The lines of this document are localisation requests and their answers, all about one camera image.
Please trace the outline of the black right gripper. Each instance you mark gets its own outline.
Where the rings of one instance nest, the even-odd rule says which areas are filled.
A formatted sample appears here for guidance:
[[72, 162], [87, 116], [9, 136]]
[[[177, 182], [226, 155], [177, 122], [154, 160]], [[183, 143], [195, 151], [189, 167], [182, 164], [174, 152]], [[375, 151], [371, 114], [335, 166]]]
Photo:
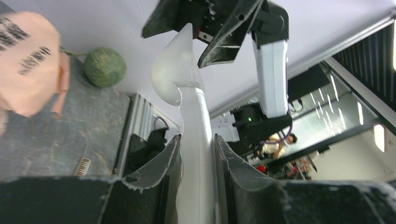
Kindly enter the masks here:
[[179, 32], [190, 23], [193, 38], [209, 42], [199, 68], [233, 63], [262, 4], [262, 0], [159, 0], [141, 36]]

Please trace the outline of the pink cat litter bag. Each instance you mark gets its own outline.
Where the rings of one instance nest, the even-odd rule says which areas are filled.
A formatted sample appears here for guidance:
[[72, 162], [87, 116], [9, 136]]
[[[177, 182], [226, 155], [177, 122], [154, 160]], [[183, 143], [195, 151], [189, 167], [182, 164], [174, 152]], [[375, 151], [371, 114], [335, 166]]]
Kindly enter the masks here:
[[8, 12], [0, 15], [0, 133], [8, 113], [37, 114], [58, 97], [51, 112], [61, 115], [70, 83], [70, 60], [60, 50], [61, 36], [42, 15]]

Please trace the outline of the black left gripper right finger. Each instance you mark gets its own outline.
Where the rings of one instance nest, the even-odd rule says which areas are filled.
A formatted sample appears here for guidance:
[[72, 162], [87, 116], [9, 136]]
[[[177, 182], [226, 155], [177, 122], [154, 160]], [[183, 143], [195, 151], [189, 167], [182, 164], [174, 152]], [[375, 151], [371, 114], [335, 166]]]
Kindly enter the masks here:
[[218, 135], [219, 224], [393, 224], [396, 191], [373, 181], [275, 180], [240, 158]]

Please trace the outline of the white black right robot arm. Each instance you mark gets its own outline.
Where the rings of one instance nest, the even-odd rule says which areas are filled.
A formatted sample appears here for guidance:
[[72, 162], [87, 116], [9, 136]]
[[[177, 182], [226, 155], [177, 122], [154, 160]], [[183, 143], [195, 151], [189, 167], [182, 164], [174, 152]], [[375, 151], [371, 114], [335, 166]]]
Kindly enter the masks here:
[[182, 136], [190, 139], [208, 121], [200, 69], [235, 61], [247, 34], [253, 39], [259, 101], [231, 111], [224, 129], [232, 149], [251, 153], [284, 128], [292, 128], [286, 76], [289, 16], [268, 0], [161, 0], [142, 28], [143, 38], [177, 31], [151, 69], [157, 95], [177, 106]]

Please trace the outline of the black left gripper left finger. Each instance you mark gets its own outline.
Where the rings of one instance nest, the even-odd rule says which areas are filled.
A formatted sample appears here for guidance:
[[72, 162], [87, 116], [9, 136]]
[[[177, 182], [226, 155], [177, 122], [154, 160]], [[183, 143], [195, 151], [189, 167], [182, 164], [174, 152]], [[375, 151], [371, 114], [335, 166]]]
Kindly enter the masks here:
[[180, 135], [125, 176], [16, 177], [0, 184], [3, 224], [175, 224]]

